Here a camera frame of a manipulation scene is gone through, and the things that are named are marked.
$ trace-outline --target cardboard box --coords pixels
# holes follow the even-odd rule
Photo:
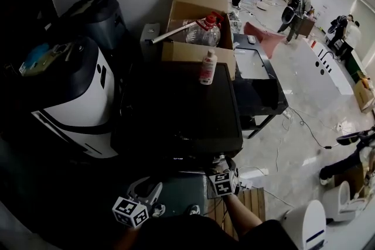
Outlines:
[[[218,47],[215,47],[215,54],[219,63],[227,63],[230,76],[234,80],[236,72],[236,58],[233,52],[233,43],[230,31],[230,22],[227,16],[228,0],[173,0],[169,14],[167,32],[183,20],[196,20],[205,18],[212,11],[224,17],[221,23],[221,38]],[[162,60],[164,61],[202,61],[211,47],[187,44],[173,40],[163,43]]]
[[[361,80],[355,85],[353,91],[361,112],[366,114],[375,108],[374,92],[366,89]]]

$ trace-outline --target plastic bottle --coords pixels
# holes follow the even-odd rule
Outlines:
[[[200,20],[189,28],[186,36],[186,42],[189,44],[205,45],[216,47],[220,41],[220,22],[224,20],[222,16],[213,12],[214,15],[208,15],[203,23]]]
[[[217,63],[217,56],[213,49],[209,49],[207,56],[203,58],[202,68],[200,69],[199,82],[204,85],[209,85],[213,81],[215,75],[215,68]]]

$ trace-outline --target white bottle with red label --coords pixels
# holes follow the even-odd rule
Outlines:
[[[209,85],[213,81],[215,75],[215,68],[217,63],[217,56],[213,49],[209,49],[207,56],[203,58],[202,68],[200,69],[199,82],[204,85]]]

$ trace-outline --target black sleeve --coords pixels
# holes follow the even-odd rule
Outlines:
[[[246,246],[247,249],[297,250],[280,222],[276,220],[269,220],[256,226],[240,238],[240,244]]]

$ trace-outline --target black table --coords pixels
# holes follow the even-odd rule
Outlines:
[[[236,95],[238,111],[240,113],[242,130],[253,130],[248,136],[252,138],[263,129],[276,115],[281,115],[289,106],[282,91],[277,75],[260,45],[257,38],[254,45],[249,44],[246,35],[234,34],[233,42],[240,45],[236,49],[255,50],[258,52],[270,79],[245,79],[241,77],[238,65],[233,89]],[[255,116],[264,116],[266,119],[259,125],[255,123]]]
[[[236,98],[226,64],[218,63],[211,85],[199,83],[201,63],[163,61],[136,70],[124,90],[112,147],[148,160],[186,162],[242,149]]]

